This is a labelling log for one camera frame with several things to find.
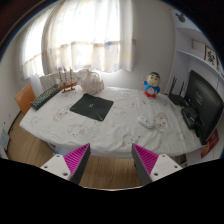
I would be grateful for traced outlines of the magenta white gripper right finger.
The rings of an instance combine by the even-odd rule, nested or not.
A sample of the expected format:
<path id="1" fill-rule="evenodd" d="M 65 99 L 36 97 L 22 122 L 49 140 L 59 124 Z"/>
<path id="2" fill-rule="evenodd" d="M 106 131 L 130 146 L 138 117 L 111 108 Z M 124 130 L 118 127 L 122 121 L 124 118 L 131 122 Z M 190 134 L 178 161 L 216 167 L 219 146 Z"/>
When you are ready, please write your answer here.
<path id="1" fill-rule="evenodd" d="M 152 183 L 182 169 L 168 155 L 157 155 L 136 144 L 132 145 L 131 153 L 143 185 Z"/>

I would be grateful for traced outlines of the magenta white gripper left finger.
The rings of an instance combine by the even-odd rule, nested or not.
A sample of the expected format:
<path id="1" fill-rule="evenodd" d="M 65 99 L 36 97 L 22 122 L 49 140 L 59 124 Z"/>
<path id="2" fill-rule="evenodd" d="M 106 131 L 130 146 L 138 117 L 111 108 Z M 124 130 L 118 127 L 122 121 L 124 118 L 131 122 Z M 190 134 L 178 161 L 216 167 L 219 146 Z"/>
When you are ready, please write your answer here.
<path id="1" fill-rule="evenodd" d="M 91 154 L 87 143 L 66 155 L 55 154 L 41 168 L 74 184 L 79 184 Z"/>

